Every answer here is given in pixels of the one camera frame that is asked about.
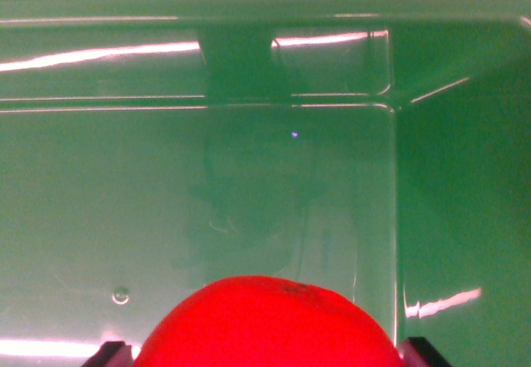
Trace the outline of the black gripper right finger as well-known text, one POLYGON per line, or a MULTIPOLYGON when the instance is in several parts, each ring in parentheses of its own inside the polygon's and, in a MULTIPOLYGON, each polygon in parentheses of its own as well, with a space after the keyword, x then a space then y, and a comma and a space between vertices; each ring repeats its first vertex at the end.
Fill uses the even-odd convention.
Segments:
POLYGON ((407 337, 397 347, 405 367, 451 367, 448 360, 425 337, 407 337))

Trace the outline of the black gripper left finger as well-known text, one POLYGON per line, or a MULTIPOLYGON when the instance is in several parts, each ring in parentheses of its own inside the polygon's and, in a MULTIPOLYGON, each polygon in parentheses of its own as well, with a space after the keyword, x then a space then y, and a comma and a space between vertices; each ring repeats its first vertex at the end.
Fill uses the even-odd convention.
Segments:
POLYGON ((133 363, 131 345, 123 341, 107 341, 82 367, 131 367, 133 363))

